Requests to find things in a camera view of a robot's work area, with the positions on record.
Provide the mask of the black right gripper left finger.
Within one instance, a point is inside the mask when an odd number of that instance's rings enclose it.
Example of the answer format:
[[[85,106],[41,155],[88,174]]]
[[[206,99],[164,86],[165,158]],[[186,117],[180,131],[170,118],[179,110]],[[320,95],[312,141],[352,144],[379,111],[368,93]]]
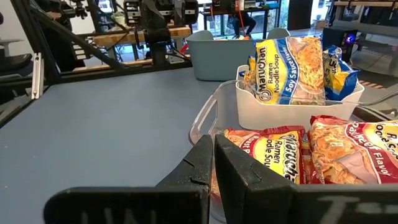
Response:
[[[48,224],[208,223],[213,140],[204,135],[154,187],[74,187],[47,200]]]

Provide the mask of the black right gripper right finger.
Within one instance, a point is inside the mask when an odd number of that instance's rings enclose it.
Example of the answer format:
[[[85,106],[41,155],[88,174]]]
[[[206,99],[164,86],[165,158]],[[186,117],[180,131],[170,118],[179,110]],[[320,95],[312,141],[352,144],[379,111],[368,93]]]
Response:
[[[397,224],[397,185],[295,184],[223,135],[215,166],[227,223]]]

